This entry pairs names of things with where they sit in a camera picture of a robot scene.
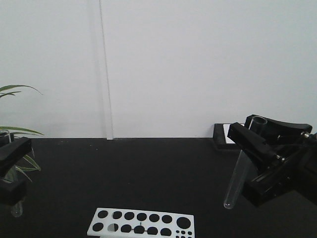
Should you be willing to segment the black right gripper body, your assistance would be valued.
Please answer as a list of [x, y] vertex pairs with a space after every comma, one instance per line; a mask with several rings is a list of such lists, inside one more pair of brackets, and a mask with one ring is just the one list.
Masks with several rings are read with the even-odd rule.
[[288, 149], [289, 156], [244, 183], [244, 197], [260, 206], [290, 191], [317, 203], [317, 135], [302, 133], [303, 142]]

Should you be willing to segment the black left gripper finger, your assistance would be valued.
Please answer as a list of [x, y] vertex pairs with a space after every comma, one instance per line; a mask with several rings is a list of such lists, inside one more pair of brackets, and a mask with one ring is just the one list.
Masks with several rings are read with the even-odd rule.
[[27, 193], [26, 180], [8, 181], [0, 179], [0, 203], [4, 205], [15, 205], [21, 201]]
[[7, 172], [23, 156], [31, 152], [32, 142], [30, 138], [21, 137], [0, 148], [0, 176], [5, 177]]

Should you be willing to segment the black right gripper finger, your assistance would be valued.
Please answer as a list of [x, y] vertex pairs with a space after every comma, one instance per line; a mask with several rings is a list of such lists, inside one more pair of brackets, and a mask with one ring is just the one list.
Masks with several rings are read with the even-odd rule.
[[[245, 127], [249, 126], [253, 116], [250, 115], [246, 118]], [[267, 124], [263, 128], [258, 137], [247, 135], [244, 141], [244, 146], [259, 146], [259, 145], [292, 145], [298, 142], [302, 132], [311, 133], [313, 127], [306, 123], [290, 123], [278, 121], [270, 118], [267, 119]]]
[[241, 124], [231, 124], [228, 137], [250, 158], [258, 171], [281, 165], [281, 156], [267, 140]]

